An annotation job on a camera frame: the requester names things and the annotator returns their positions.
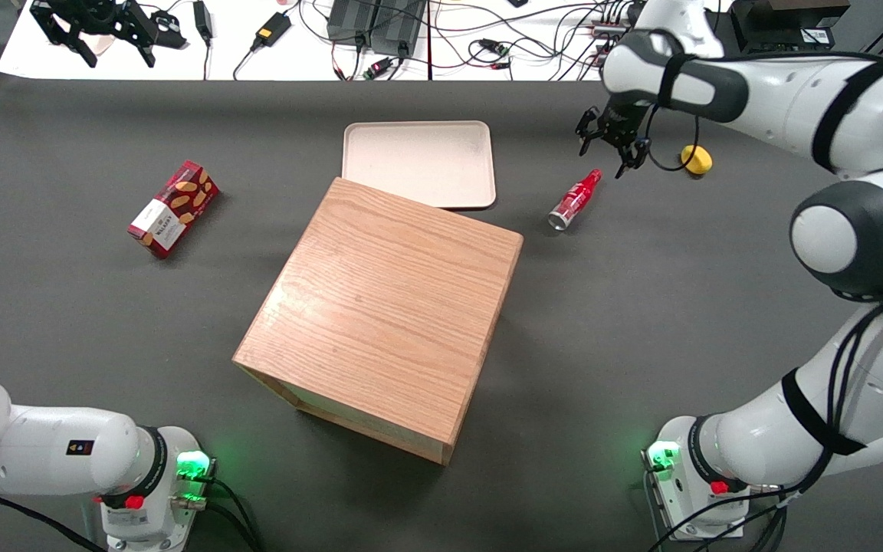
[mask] black strap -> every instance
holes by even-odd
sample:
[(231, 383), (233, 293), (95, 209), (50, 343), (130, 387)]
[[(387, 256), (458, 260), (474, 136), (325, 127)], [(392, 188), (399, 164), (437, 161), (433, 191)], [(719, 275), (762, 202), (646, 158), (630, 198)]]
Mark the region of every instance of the black strap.
[(697, 56), (679, 52), (670, 56), (670, 59), (666, 61), (663, 80), (660, 81), (659, 92), (656, 94), (656, 105), (667, 109), (670, 107), (670, 100), (673, 97), (673, 83), (676, 83), (677, 77), (680, 76), (680, 69), (683, 69), (684, 63), (691, 59), (697, 59)]
[(796, 417), (796, 421), (825, 450), (834, 454), (851, 455), (865, 448), (865, 445), (841, 435), (839, 431), (832, 429), (824, 422), (816, 409), (809, 404), (806, 395), (803, 395), (799, 384), (796, 383), (796, 371), (798, 369), (793, 368), (791, 373), (786, 374), (782, 378), (782, 394), (786, 397), (786, 404), (789, 405), (789, 410)]
[(833, 137), (837, 134), (837, 128), (847, 116), (849, 110), (854, 106), (858, 98), (862, 96), (873, 83), (877, 83), (883, 77), (883, 59), (874, 62), (872, 65), (864, 67), (860, 71), (852, 74), (847, 78), (847, 84), (844, 90), (833, 98), (830, 107), (823, 114), (819, 126), (816, 128), (816, 135), (812, 138), (812, 159), (816, 164), (824, 169), (835, 172), (833, 165), (830, 163), (830, 147), (833, 146)]
[(162, 433), (159, 433), (159, 430), (155, 429), (155, 427), (149, 427), (147, 425), (140, 425), (138, 427), (144, 429), (152, 436), (152, 444), (155, 447), (155, 458), (152, 458), (152, 467), (149, 469), (148, 474), (144, 476), (143, 480), (138, 481), (138, 485), (134, 486), (132, 490), (120, 494), (101, 495), (101, 500), (109, 508), (120, 510), (125, 508), (125, 500), (127, 500), (129, 496), (147, 497), (152, 494), (152, 491), (154, 491), (155, 487), (161, 482), (162, 474), (166, 471), (168, 448), (166, 446), (165, 438), (162, 437)]
[(701, 427), (704, 425), (704, 422), (707, 422), (707, 420), (711, 418), (711, 416), (714, 415), (698, 416), (697, 419), (694, 420), (694, 425), (690, 426), (690, 431), (687, 433), (687, 451), (690, 453), (690, 459), (694, 461), (694, 468), (697, 469), (697, 473), (701, 476), (701, 479), (704, 479), (704, 481), (708, 483), (722, 481), (727, 483), (728, 492), (741, 492), (747, 487), (745, 481), (735, 478), (725, 478), (724, 475), (718, 474), (716, 469), (714, 469), (714, 466), (708, 464), (707, 458), (704, 458), (704, 453), (701, 453)]

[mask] red can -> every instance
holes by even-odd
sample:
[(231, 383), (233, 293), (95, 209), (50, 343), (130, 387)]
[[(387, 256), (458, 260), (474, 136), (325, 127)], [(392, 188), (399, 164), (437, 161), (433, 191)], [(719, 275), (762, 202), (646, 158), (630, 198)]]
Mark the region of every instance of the red can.
[(547, 216), (550, 226), (558, 232), (567, 230), (574, 217), (585, 208), (588, 202), (591, 202), (595, 186), (599, 185), (599, 181), (602, 181), (602, 171), (593, 169), (585, 179), (572, 186), (561, 199), (561, 203), (558, 203), (557, 207), (554, 207)]

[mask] yellow ball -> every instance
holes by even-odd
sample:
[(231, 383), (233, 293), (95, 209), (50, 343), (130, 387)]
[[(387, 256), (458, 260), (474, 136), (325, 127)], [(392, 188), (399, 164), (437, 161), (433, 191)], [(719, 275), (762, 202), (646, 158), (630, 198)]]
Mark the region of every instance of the yellow ball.
[[(681, 163), (687, 163), (687, 159), (690, 159), (690, 153), (693, 149), (694, 144), (684, 147), (683, 151), (680, 152)], [(711, 154), (704, 147), (697, 146), (697, 153), (694, 154), (694, 158), (690, 160), (690, 163), (687, 163), (687, 171), (695, 175), (704, 175), (707, 174), (707, 171), (711, 170), (711, 167), (714, 167), (714, 160), (711, 159)]]

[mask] robotic arm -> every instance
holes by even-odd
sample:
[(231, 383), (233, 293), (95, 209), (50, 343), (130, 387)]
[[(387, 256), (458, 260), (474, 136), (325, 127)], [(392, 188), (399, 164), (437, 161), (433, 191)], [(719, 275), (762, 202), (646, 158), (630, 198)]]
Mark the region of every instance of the robotic arm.
[(94, 494), (115, 550), (182, 551), (213, 462), (179, 427), (11, 404), (0, 385), (0, 495)]
[[(115, 0), (34, 0), (29, 13), (51, 43), (67, 46), (91, 67), (97, 66), (97, 56), (80, 39), (81, 34), (111, 35), (132, 43), (150, 67), (155, 67), (152, 46), (179, 49), (186, 45), (175, 15), (158, 10), (150, 17), (136, 0), (120, 4)], [(67, 27), (59, 21), (67, 22)]]
[[(606, 58), (609, 103), (579, 123), (582, 153), (602, 139), (619, 151), (618, 176), (640, 167), (649, 143), (638, 129), (659, 105), (813, 159), (840, 182), (796, 207), (792, 247), (838, 296), (870, 304), (753, 401), (731, 412), (677, 417), (659, 431), (645, 460), (667, 524), (676, 528), (673, 538), (692, 541), (732, 527), (739, 528), (728, 537), (740, 537), (747, 501), (721, 501), (747, 496), (751, 485), (797, 485), (821, 455), (833, 454), (827, 475), (883, 462), (883, 311), (872, 314), (883, 304), (883, 60), (722, 55), (702, 0), (648, 0)], [(845, 336), (862, 327), (842, 423), (827, 427), (831, 366), (843, 357)]]

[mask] wooden box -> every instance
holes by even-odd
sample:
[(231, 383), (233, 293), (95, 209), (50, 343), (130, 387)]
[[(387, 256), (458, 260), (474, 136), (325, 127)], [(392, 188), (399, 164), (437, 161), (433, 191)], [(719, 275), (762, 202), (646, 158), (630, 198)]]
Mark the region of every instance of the wooden box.
[(234, 363), (301, 411), (447, 465), (522, 244), (336, 179)]

